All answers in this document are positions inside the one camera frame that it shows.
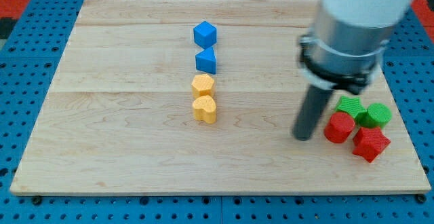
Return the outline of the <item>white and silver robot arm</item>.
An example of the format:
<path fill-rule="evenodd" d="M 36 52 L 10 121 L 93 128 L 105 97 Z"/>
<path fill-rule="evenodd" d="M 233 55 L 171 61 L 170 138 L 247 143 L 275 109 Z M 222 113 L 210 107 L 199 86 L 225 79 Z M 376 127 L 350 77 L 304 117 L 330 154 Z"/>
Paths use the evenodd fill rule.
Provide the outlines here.
<path fill-rule="evenodd" d="M 412 0 L 320 0 L 299 39 L 300 68 L 321 90 L 360 94 L 376 78 L 394 28 Z"/>

